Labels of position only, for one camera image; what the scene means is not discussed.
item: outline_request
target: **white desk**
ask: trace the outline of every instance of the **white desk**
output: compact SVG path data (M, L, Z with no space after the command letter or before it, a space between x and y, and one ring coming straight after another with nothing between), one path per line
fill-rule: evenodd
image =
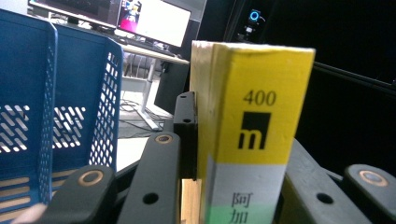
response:
M161 54L148 49L141 49L131 45L121 45L124 52L138 54L141 56L150 57L153 60L151 61L149 70L148 70L148 78L146 79L145 87L143 89L143 101L141 106L137 109L137 113L142 117L142 119L147 123L147 125L151 128L151 130L158 131L160 128L157 124L152 121L151 117L146 113L146 105L149 99L149 92L151 90L152 78L154 75L155 65L161 60L169 63L181 63L181 64L189 64L189 61L179 59L178 57L172 57L165 54ZM122 78L122 89L123 90L133 90L134 87L134 78L123 77Z

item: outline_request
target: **blue plastic basket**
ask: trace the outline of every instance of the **blue plastic basket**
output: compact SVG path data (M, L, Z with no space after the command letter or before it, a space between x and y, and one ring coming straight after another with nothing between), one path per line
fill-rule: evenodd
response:
M116 170L122 48L101 35L55 25L53 188L88 164Z
M48 203L57 32L0 9L0 222Z

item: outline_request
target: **screw hole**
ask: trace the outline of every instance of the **screw hole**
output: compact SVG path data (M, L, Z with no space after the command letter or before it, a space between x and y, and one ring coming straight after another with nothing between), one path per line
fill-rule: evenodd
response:
M154 204L158 201L160 197L156 193L148 193L143 197L143 203L145 204Z
M318 200L320 200L323 203L327 203L327 204L331 204L334 202L334 200L332 199L332 197L330 197L328 194L325 193L319 193L317 194L317 198Z

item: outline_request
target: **letter m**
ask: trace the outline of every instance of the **letter m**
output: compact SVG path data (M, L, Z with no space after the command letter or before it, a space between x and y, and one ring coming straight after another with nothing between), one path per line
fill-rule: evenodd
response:
M264 149L270 113L245 112L239 134L239 149Z

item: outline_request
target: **black electronic device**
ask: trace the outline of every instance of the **black electronic device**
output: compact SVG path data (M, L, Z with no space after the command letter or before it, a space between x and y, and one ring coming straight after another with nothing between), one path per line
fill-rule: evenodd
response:
M117 28L181 47L191 12L160 0L121 0Z
M68 22L88 21L92 26L115 29L120 0L29 0L29 6L68 17Z

